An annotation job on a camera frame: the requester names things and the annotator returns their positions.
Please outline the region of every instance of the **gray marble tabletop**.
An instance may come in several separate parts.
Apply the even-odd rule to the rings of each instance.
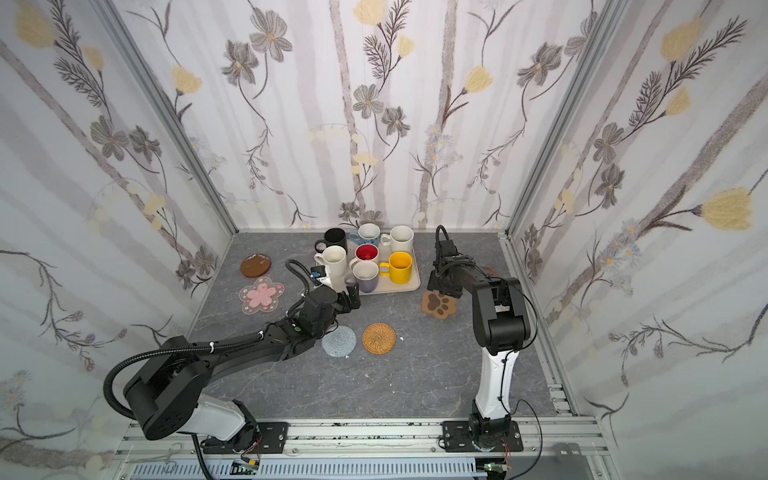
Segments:
[[[257,332],[264,322],[279,319],[299,298],[302,286],[283,265],[289,258],[314,265],[315,233],[239,233],[200,312],[190,339],[223,339]],[[495,233],[454,233],[460,252],[479,265],[508,275]],[[414,240],[422,286],[414,292],[362,297],[362,306],[337,318],[352,328],[357,345],[349,358],[326,354],[320,342],[293,359],[254,366],[212,382],[205,393],[239,399],[256,418],[365,418],[467,416],[480,383],[481,349],[472,333],[472,299],[465,293],[458,312],[445,320],[424,314],[421,298],[435,257],[435,235],[417,233]],[[272,260],[266,276],[285,285],[272,313],[245,315],[238,293],[253,280],[240,273],[240,263],[253,253]],[[362,346],[362,333],[372,323],[388,323],[397,341],[391,352],[377,356]],[[534,348],[520,353],[513,373],[511,398],[528,400],[539,415],[554,415],[544,374]],[[530,415],[521,407],[518,414]]]

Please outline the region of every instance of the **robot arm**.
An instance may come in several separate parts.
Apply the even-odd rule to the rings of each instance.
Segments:
[[[299,265],[316,288],[290,264]],[[118,413],[138,421],[149,440],[174,432],[206,435],[204,449],[242,452],[261,438],[258,424],[237,400],[223,402],[203,395],[205,386],[251,366],[287,360],[312,348],[336,321],[339,313],[360,307],[358,286],[337,293],[322,284],[324,267],[312,272],[295,260],[286,263],[305,285],[302,299],[286,316],[268,323],[256,334],[209,343],[189,343],[176,336],[154,352],[140,354],[115,366],[104,381],[104,397]],[[114,397],[115,376],[128,365],[147,360],[123,393],[130,408]]]
[[[470,256],[459,253],[442,225],[435,231],[435,253],[427,289],[455,298],[463,290],[472,295],[472,328],[483,351],[469,428],[476,448],[493,449],[509,435],[512,369],[523,342],[531,336],[525,298],[517,279],[492,276]]]

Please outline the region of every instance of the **gray flower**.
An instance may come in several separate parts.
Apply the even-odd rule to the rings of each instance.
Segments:
[[[616,158],[614,146],[619,145],[622,135],[624,135],[624,129],[619,128],[616,122],[606,125],[603,128],[603,137],[594,141],[594,146],[597,148],[592,157],[594,161],[606,164],[614,163]]]
[[[267,10],[265,15],[258,8],[254,8],[250,21],[261,31],[250,34],[253,50],[261,53],[269,50],[274,61],[283,61],[283,51],[293,50],[293,45],[283,38],[288,31],[288,25],[277,13]]]
[[[194,275],[194,268],[189,260],[182,260],[179,263],[179,268],[176,270],[176,277],[180,282],[184,284],[184,289],[188,289],[192,286],[192,276]]]
[[[376,90],[375,85],[372,84],[369,87],[360,85],[355,90],[357,103],[352,106],[353,110],[359,111],[363,118],[370,118],[371,113],[382,113],[384,111],[384,104],[376,100],[378,96],[379,92]]]
[[[366,210],[365,212],[360,215],[360,225],[363,225],[365,223],[375,223],[377,227],[383,227],[384,222],[382,221],[382,217],[384,214],[381,213],[381,210],[373,211],[373,210]]]
[[[543,85],[547,80],[547,73],[560,66],[560,51],[562,45],[549,45],[547,42],[539,47],[536,55],[531,57],[533,65],[518,70],[518,85],[524,87],[533,80],[536,85]]]
[[[577,35],[575,37],[570,37],[568,39],[568,43],[565,44],[565,50],[564,53],[568,57],[573,57],[574,55],[579,55],[582,50],[584,50],[584,46],[587,44],[587,39],[589,38],[589,34],[592,31],[592,27],[594,26],[595,20],[598,19],[598,13],[592,12],[589,14],[588,17],[586,17],[581,22],[581,35]]]
[[[603,183],[600,184],[600,187],[595,189],[594,194],[602,195],[602,207],[609,208],[617,202],[614,191],[617,188],[621,188],[621,181],[624,179],[624,170],[619,170],[619,167],[616,165],[611,165],[609,168],[603,170],[600,177],[603,179]]]
[[[224,52],[224,57],[232,62],[229,67],[221,68],[221,73],[227,76],[228,82],[237,85],[240,83],[240,76],[242,76],[248,83],[256,83],[252,68],[259,66],[259,60],[251,51],[250,45],[241,41],[227,40],[227,50]]]
[[[528,259],[525,262],[525,265],[528,266],[528,270],[531,271],[531,276],[537,276],[538,271],[541,268],[542,265],[544,265],[544,261],[541,258],[541,254],[538,252],[538,250],[531,249],[530,252],[528,252]]]
[[[104,115],[99,115],[98,121],[91,123],[91,138],[101,145],[104,158],[109,158],[112,154],[119,161],[125,158],[123,148],[128,146],[128,137],[122,131],[112,133],[112,122]]]
[[[355,205],[355,202],[342,202],[341,203],[341,213],[339,214],[339,218],[344,220],[345,222],[349,221],[349,218],[357,218],[357,212],[359,212],[360,207]]]
[[[204,245],[194,254],[194,266],[200,275],[208,275],[214,268],[214,255],[206,250]]]
[[[536,236],[538,235],[538,230],[536,230],[536,226],[531,223],[531,228],[527,229],[524,233],[524,242],[527,245],[533,245],[533,243],[536,241]]]
[[[386,134],[391,135],[397,130],[401,137],[405,137],[408,134],[408,130],[411,129],[410,125],[403,123],[402,119],[405,117],[402,113],[402,107],[385,109],[382,121],[387,125]]]
[[[160,142],[150,140],[149,133],[142,127],[136,125],[136,130],[132,131],[129,136],[131,137],[134,151],[137,154],[144,154],[144,157],[147,158],[147,163],[152,163],[152,154],[156,154],[159,157],[163,153],[160,149]]]

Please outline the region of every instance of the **gray knitted coaster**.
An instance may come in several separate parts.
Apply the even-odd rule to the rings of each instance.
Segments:
[[[348,326],[339,325],[339,328],[323,337],[323,349],[330,356],[347,356],[355,349],[357,336],[354,330]]]

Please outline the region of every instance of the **black mug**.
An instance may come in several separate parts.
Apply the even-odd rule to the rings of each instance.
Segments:
[[[325,244],[322,249],[317,247],[321,243]],[[338,245],[339,247],[342,247],[345,252],[349,253],[346,249],[346,232],[340,228],[326,230],[325,234],[323,234],[323,238],[315,242],[315,251],[317,253],[322,253],[323,250],[331,245]]]

